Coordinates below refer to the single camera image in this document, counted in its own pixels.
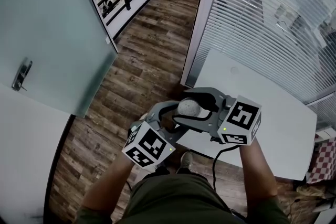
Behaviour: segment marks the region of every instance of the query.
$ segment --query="shoe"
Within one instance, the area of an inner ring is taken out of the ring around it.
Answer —
[[[190,169],[193,164],[193,154],[190,151],[184,153],[181,157],[181,165],[180,168]]]

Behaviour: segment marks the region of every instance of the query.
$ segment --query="white table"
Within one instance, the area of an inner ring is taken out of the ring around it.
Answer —
[[[214,87],[261,104],[257,138],[272,172],[283,178],[304,178],[314,146],[314,112],[274,82],[214,50],[209,52],[195,87]],[[191,130],[178,143],[213,158],[232,146],[210,142],[208,133]],[[219,159],[242,166],[239,150],[224,152]]]

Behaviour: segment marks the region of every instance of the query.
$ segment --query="horizontal blinds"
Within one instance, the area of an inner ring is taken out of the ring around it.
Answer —
[[[213,0],[186,84],[195,84],[215,49],[300,101],[316,100],[336,88],[335,9],[336,0]],[[313,108],[328,124],[336,121],[334,98]]]

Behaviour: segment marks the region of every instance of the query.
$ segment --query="wooden floor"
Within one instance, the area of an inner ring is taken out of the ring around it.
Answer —
[[[130,124],[153,104],[178,99],[179,85],[198,0],[151,0],[116,41],[120,50],[85,119],[76,118],[57,164],[50,210],[72,222],[84,194],[121,151]],[[193,170],[212,182],[212,160],[194,155]],[[129,178],[134,184],[140,169]],[[217,192],[229,207],[246,215],[246,196],[241,168],[223,162],[216,165]],[[297,198],[291,182],[278,181],[285,213]],[[121,218],[130,192],[125,186],[113,220]],[[292,223],[313,223],[315,201],[292,206]]]

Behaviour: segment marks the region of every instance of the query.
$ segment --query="fiducial marker cube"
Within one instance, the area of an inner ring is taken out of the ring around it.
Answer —
[[[250,145],[261,125],[261,105],[238,96],[217,133],[223,143]]]
[[[140,167],[163,162],[175,148],[146,121],[142,122],[128,138],[122,152]]]

